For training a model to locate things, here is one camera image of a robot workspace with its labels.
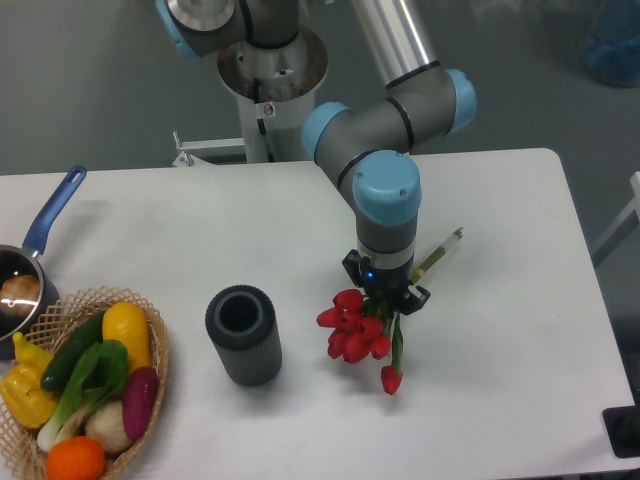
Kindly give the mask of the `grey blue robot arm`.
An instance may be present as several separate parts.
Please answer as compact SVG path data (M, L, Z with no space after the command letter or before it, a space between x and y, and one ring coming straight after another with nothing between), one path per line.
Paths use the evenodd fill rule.
M357 246L343 261L351 281L398 312L429 294L411 273L421 181L410 152L475 116L466 75L444 69L410 1L357 1L353 8L386 96L362 112L317 104L328 71L324 43L300 21L296 1L160 1L176 50L215 55L237 102L250 163L312 160L356 219Z

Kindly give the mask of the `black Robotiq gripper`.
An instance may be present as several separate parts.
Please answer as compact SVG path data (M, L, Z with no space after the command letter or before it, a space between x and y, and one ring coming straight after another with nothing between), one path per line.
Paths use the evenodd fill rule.
M396 294L396 310L402 315L412 315L421 310L431 293L420 285L409 285L414 256L393 268L375 267L373 260L350 250L342 260L342 266L351 282L367 294Z

